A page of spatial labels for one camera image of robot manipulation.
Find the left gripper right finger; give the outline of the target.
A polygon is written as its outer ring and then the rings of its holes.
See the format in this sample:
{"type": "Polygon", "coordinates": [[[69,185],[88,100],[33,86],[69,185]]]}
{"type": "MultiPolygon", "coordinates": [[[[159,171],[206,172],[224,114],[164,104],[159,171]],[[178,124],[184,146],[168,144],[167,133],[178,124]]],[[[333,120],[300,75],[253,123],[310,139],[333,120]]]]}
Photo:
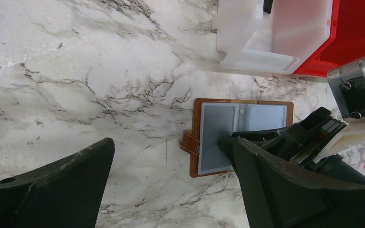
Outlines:
{"type": "Polygon", "coordinates": [[[252,228],[365,228],[365,176],[340,162],[315,173],[244,138],[218,146],[239,179],[252,228]]]}

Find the white plastic bin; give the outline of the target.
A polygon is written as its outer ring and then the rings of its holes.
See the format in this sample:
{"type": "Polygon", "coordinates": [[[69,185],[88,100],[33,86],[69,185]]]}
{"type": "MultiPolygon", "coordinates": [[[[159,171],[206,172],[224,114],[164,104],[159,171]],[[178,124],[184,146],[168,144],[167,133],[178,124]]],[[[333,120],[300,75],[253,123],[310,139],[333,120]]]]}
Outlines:
{"type": "Polygon", "coordinates": [[[329,38],[331,0],[221,0],[212,19],[223,68],[292,74],[329,38]]]}

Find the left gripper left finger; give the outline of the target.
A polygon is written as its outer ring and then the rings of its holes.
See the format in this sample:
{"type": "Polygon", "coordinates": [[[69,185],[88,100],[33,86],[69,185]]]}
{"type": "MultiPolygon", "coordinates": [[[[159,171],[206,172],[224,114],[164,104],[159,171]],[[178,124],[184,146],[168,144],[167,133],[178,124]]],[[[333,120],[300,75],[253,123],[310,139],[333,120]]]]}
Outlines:
{"type": "Polygon", "coordinates": [[[0,228],[93,228],[115,154],[111,138],[0,181],[0,228]]]}

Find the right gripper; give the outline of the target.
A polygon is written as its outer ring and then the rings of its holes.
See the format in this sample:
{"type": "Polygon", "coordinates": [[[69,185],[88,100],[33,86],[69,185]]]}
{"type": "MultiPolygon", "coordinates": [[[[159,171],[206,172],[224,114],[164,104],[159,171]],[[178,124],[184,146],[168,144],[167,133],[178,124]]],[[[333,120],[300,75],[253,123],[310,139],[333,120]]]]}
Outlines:
{"type": "Polygon", "coordinates": [[[289,127],[234,132],[231,136],[250,142],[264,142],[261,148],[265,151],[308,171],[365,185],[365,176],[346,164],[337,153],[314,161],[345,126],[344,122],[333,118],[329,110],[320,107],[303,121],[289,127]]]}

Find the red plastic bin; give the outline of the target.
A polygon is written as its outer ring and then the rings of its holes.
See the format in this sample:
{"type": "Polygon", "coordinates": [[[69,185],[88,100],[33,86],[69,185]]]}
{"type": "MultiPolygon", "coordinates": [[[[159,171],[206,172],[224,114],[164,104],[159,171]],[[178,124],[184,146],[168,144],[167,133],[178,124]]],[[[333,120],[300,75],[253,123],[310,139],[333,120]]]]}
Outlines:
{"type": "Polygon", "coordinates": [[[295,72],[326,77],[328,71],[365,57],[365,0],[333,1],[330,35],[295,72]]]}

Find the black card in white bin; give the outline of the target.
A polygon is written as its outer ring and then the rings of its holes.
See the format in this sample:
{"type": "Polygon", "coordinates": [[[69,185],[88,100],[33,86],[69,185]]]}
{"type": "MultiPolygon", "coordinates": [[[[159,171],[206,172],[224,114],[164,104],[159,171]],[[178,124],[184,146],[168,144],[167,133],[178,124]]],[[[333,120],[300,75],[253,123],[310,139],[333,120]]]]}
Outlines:
{"type": "Polygon", "coordinates": [[[263,11],[267,14],[270,14],[272,11],[273,0],[264,0],[263,2],[263,11]]]}

